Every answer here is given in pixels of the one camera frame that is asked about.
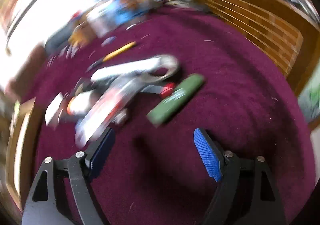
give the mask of yellow screwdriver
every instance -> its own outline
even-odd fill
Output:
[[[126,51],[126,50],[128,50],[128,49],[130,49],[130,48],[132,48],[132,47],[134,47],[136,44],[137,44],[137,43],[134,41],[134,42],[131,42],[131,43],[127,44],[127,45],[124,45],[122,48],[117,49],[116,51],[114,51],[114,52],[112,52],[112,53],[109,53],[107,56],[105,56],[105,57],[99,59],[98,61],[96,61],[95,63],[93,63],[93,64],[86,70],[86,72],[92,70],[94,67],[102,64],[103,62],[106,62],[106,61],[108,61],[109,59],[112,59],[112,58],[115,57],[116,55],[118,55],[118,54],[120,54],[120,53],[122,53],[122,52],[124,52],[124,51]]]

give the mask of blue ribbed pad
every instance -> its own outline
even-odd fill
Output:
[[[222,178],[222,173],[217,156],[198,128],[193,134],[193,139],[209,176],[218,182]]]

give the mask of metal rivet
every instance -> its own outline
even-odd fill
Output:
[[[257,160],[258,160],[259,162],[264,162],[264,157],[263,157],[263,156],[258,156],[258,157],[257,157]]]
[[[231,152],[231,151],[225,151],[225,152],[224,152],[224,155],[225,155],[226,157],[231,158],[231,157],[233,157],[233,152]]]
[[[76,153],[76,158],[81,158],[82,156],[84,156],[84,152],[79,151]]]
[[[52,161],[52,157],[47,157],[47,158],[44,160],[45,163],[50,163],[51,161]]]

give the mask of blue gripper pad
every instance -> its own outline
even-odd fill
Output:
[[[221,153],[203,129],[197,128],[193,139],[209,176],[216,182],[220,181],[222,178],[220,166],[223,164],[220,162],[223,161]]]

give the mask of maroon cloth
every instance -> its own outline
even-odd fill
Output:
[[[104,66],[157,54],[178,58],[183,78],[205,76],[206,84],[173,119],[154,128],[146,115],[159,102],[138,94],[125,126],[116,127],[116,143],[98,178],[91,183],[111,224],[194,225],[201,221],[216,188],[193,142],[198,127],[210,130],[225,150],[239,157],[266,158],[276,179],[285,215],[291,221],[315,185],[310,133],[297,99],[273,62],[232,27],[213,16],[164,7],[142,24],[117,29],[105,47],[97,39],[74,58],[45,63],[28,98],[48,106],[71,91],[97,59],[123,45],[138,45]],[[54,131],[42,125],[35,170],[43,159],[69,158],[78,149],[75,124]],[[70,188],[68,198],[72,198]]]

